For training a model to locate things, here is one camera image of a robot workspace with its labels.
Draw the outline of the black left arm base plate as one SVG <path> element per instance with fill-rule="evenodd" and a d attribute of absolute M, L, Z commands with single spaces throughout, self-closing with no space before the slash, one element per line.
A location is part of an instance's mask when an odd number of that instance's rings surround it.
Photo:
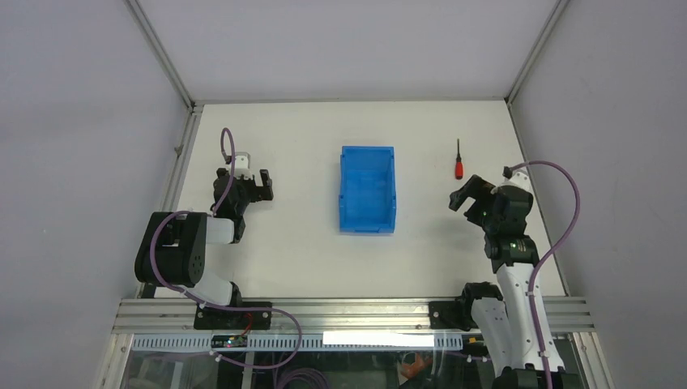
<path fill-rule="evenodd" d="M 243 331 L 247 327 L 258 331 L 270 329 L 271 312 L 267 308 L 272 308 L 271 302 L 249 301 L 244 302 L 243 307 L 247 307 L 250 310 L 247 312 L 235 312 L 197 306 L 193 329 L 217 331 Z"/>

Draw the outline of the aluminium right frame post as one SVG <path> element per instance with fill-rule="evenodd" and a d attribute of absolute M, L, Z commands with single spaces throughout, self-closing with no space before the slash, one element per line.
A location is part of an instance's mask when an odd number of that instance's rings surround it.
<path fill-rule="evenodd" d="M 525 84 L 527 77 L 531 73 L 532 68 L 535 66 L 540 53 L 546 46 L 550 36 L 553 34 L 553 30 L 558 24 L 558 21 L 563 16 L 566 8 L 570 4 L 570 0 L 556 0 L 554 6 L 547 19 L 544 22 L 533 46 L 531 47 L 528 55 L 525 58 L 523 65 L 521 66 L 510 90 L 508 91 L 505 102 L 510 108 L 516 101 L 521 88 Z"/>

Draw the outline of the red handled screwdriver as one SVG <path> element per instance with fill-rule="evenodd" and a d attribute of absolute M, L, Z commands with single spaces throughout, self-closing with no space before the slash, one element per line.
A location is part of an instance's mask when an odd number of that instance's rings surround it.
<path fill-rule="evenodd" d="M 460 151 L 460 139 L 456 139 L 456 159 L 454 165 L 454 177 L 456 180 L 461 180 L 464 175 L 463 160 Z"/>

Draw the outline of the aluminium front rail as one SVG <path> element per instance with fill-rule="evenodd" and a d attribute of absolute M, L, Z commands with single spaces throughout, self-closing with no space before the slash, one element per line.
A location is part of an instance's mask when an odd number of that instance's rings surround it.
<path fill-rule="evenodd" d="M 455 298 L 275 298 L 269 330 L 263 333 L 293 333 L 295 317 L 305 334 L 323 331 L 429 332 L 430 301 Z M 228 333 L 239 331 L 195 330 L 197 306 L 183 298 L 125 299 L 115 317 L 114 334 Z"/>

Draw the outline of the orange object under table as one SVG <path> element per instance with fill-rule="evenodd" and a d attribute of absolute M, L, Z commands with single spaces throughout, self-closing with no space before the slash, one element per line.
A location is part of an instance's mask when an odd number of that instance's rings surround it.
<path fill-rule="evenodd" d="M 420 372 L 433 364 L 433 358 L 425 353 L 405 353 L 399 362 L 399 374 L 406 378 L 415 378 Z"/>

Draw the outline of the aluminium left frame post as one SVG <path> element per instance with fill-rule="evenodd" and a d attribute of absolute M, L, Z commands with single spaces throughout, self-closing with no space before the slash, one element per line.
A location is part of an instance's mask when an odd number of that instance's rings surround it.
<path fill-rule="evenodd" d="M 194 109 L 194 99 L 191 97 L 176 67 L 173 65 L 173 62 L 164 48 L 161 39 L 156 33 L 151 20 L 148 18 L 146 11 L 143 9 L 142 3 L 138 0 L 124 0 L 123 2 L 129 9 L 133 20 L 143 34 L 144 40 L 147 42 L 151 52 L 156 57 L 156 60 L 160 64 L 164 75 L 172 84 L 176 94 L 180 97 L 186 109 L 192 111 Z"/>

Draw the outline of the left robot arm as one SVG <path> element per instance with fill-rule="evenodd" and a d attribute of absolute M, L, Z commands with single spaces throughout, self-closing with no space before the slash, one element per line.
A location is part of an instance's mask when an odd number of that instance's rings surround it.
<path fill-rule="evenodd" d="M 206 248 L 237 244 L 243 238 L 251 203 L 274 199 L 269 171 L 256 177 L 242 169 L 216 171 L 211 212 L 154 212 L 134 260 L 138 281 L 167 287 L 201 306 L 242 306 L 238 286 L 206 269 Z"/>

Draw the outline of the blue plastic bin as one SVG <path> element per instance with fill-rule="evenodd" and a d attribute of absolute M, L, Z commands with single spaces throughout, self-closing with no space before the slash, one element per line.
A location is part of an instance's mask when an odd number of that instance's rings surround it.
<path fill-rule="evenodd" d="M 394 148 L 343 146 L 340 155 L 339 231 L 392 234 L 396 212 Z"/>

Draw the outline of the small green circuit board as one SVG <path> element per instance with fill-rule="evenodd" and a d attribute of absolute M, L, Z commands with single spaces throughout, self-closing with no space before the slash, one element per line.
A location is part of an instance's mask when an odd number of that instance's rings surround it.
<path fill-rule="evenodd" d="M 211 348 L 246 348 L 246 336 L 217 335 L 211 339 Z"/>

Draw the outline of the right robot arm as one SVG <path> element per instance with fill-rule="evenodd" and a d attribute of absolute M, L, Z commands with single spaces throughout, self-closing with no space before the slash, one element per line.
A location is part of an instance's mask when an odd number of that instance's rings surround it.
<path fill-rule="evenodd" d="M 468 222 L 484 231 L 484 252 L 497 282 L 470 283 L 460 302 L 480 329 L 492 362 L 494 388 L 581 388 L 555 345 L 544 312 L 538 273 L 543 262 L 527 235 L 534 196 L 529 177 L 511 173 L 500 185 L 471 176 L 450 194 L 453 211 L 467 199 Z"/>

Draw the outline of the aluminium frame post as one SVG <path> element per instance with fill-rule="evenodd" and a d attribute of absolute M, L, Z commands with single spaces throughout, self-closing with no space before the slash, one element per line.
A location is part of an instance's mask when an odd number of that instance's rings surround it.
<path fill-rule="evenodd" d="M 523 65 L 521 66 L 510 90 L 508 91 L 505 102 L 510 108 L 516 101 L 521 88 L 525 84 L 527 77 L 531 73 L 532 68 L 535 66 L 540 53 L 546 46 L 550 36 L 553 34 L 553 30 L 558 24 L 558 21 L 563 16 L 566 8 L 570 4 L 570 0 L 556 0 L 554 6 L 547 19 L 544 22 L 533 46 L 531 47 L 528 55 L 525 58 Z"/>
<path fill-rule="evenodd" d="M 143 34 L 144 40 L 147 42 L 151 52 L 156 57 L 156 60 L 160 64 L 164 75 L 172 84 L 176 94 L 180 97 L 186 109 L 192 111 L 194 109 L 194 99 L 191 97 L 176 67 L 173 65 L 173 62 L 164 48 L 161 39 L 156 33 L 151 20 L 148 18 L 146 11 L 143 9 L 142 3 L 138 0 L 124 0 L 123 2 L 129 9 L 133 20 Z"/>

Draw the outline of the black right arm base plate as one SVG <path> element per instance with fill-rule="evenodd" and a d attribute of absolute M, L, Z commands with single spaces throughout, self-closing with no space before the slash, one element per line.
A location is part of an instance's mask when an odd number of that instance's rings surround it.
<path fill-rule="evenodd" d="M 428 309 L 429 325 L 434 330 L 471 331 L 477 328 L 471 314 L 467 311 L 467 303 L 460 298 L 452 301 L 430 301 Z"/>

